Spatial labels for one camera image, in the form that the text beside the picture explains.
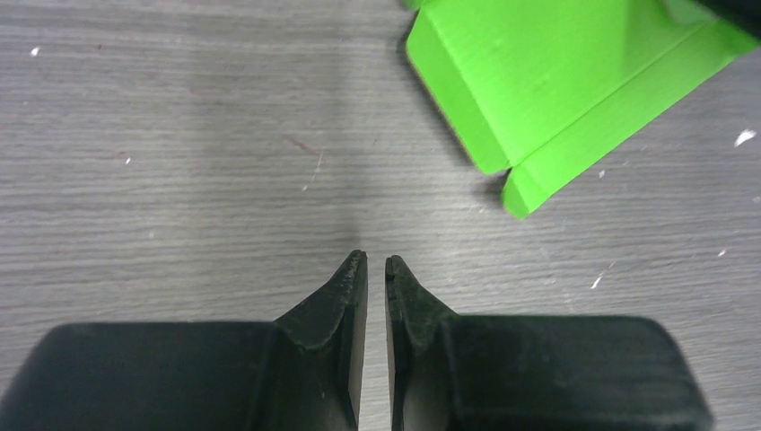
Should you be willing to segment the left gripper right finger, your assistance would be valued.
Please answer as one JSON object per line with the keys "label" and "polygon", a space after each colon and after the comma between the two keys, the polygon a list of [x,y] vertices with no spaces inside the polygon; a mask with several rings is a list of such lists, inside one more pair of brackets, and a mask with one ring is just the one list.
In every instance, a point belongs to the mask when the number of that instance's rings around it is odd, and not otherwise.
{"label": "left gripper right finger", "polygon": [[656,321],[459,314],[385,263],[395,430],[711,430],[702,391]]}

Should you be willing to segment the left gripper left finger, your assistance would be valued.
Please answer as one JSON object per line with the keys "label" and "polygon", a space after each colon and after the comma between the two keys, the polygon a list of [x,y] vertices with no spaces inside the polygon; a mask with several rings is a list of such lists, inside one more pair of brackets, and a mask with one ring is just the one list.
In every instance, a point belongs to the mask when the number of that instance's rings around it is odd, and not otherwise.
{"label": "left gripper left finger", "polygon": [[368,268],[351,252],[274,321],[78,322],[31,351],[4,430],[355,430]]}

